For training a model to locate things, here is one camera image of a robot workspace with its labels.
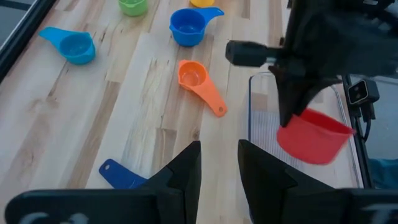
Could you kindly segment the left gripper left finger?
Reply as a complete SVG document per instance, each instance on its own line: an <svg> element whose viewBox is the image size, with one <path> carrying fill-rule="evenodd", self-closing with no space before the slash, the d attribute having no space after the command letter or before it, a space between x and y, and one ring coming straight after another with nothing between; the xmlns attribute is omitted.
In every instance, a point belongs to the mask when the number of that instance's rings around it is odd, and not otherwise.
<svg viewBox="0 0 398 224"><path fill-rule="evenodd" d="M201 188L201 142L191 142L140 188L154 191L150 205L138 212L140 223L196 224Z"/></svg>

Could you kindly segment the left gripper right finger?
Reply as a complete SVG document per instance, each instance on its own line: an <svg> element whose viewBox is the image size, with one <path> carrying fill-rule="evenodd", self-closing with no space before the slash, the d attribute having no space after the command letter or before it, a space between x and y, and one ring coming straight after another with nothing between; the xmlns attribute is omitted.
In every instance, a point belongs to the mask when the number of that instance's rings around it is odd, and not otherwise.
<svg viewBox="0 0 398 224"><path fill-rule="evenodd" d="M241 181L254 223L342 222L342 195L247 140L238 142Z"/></svg>

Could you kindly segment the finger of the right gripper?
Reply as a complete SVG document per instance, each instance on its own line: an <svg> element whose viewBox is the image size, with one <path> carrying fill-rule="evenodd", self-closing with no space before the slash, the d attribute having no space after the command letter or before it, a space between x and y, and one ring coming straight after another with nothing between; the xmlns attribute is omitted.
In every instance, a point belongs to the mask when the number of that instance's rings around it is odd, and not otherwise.
<svg viewBox="0 0 398 224"><path fill-rule="evenodd" d="M286 127L293 115L301 115L312 100L308 96L313 88L313 78L290 76L284 69L274 65L269 66L274 75L279 98L279 120L282 127Z"/></svg>
<svg viewBox="0 0 398 224"><path fill-rule="evenodd" d="M307 72L305 74L305 93L303 96L303 109L318 95L323 89L341 83L341 79L336 75L326 77L318 72Z"/></svg>

